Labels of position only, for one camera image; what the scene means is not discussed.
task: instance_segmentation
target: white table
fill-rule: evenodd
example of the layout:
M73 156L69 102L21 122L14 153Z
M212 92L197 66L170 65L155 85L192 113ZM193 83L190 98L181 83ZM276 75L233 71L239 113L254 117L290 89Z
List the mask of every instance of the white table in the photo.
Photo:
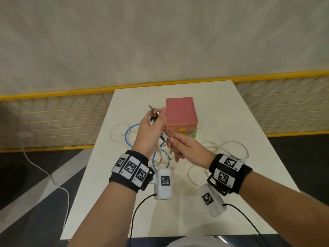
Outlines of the white table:
M225 141L244 144L250 154L247 164L254 171L298 191L231 81L119 89L113 95L61 239L73 236L108 184L113 165L127 149L122 136L127 126L121 124L113 130L113 138L122 144L110 140L113 127L121 121L130 125L139 123L148 111L148 105L160 108L165 106L166 98L189 96L194 99L198 128L203 129L206 141L218 145ZM203 140L202 132L197 133L197 139ZM238 157L246 155L245 150L236 143L229 143L225 148ZM187 179L191 164L185 160L172 166L175 168L172 171L172 198L163 201L148 199L143 203L135 216L133 237L257 234L234 208L228 208L216 218L210 216L196 194L197 187ZM198 181L206 180L198 167L193 168L191 176ZM153 185L149 185L144 192L138 192L135 207L150 194L153 194ZM241 209L261 233L275 233L239 195L229 194L224 201Z

